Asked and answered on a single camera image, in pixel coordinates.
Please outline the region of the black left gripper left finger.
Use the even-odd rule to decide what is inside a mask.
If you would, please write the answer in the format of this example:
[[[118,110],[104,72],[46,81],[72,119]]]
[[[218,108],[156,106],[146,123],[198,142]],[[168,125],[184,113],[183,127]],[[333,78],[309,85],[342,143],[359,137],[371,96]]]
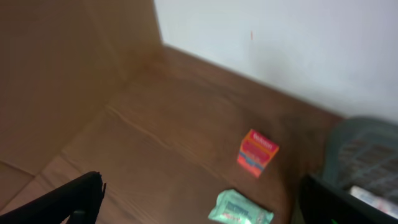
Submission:
[[[90,171],[55,190],[1,215],[3,224],[95,224],[106,191],[99,172]]]

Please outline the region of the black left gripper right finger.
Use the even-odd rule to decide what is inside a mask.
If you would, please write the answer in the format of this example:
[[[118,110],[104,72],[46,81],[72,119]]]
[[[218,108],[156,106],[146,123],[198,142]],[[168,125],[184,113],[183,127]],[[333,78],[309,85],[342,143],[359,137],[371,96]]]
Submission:
[[[314,175],[300,182],[298,207],[306,224],[397,224],[397,219]]]

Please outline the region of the dark grey plastic basket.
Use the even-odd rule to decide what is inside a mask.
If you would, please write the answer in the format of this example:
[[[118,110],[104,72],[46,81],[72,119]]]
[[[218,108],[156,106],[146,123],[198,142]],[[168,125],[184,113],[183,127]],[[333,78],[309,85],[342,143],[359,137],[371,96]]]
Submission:
[[[338,189],[353,186],[397,203],[397,123],[370,117],[340,121],[325,147],[322,179]]]

